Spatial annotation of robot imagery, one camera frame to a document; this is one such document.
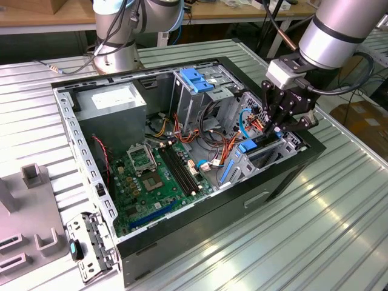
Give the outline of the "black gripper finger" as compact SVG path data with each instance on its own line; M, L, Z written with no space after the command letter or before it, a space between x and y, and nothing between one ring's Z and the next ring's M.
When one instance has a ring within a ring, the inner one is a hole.
M265 111L266 124L264 133L287 131L287 94L277 88L272 82L265 80L261 83L262 107Z
M288 117L281 122L278 127L282 132L298 132L308 130L318 125L318 120L314 115L312 117L304 115L296 120L294 117Z

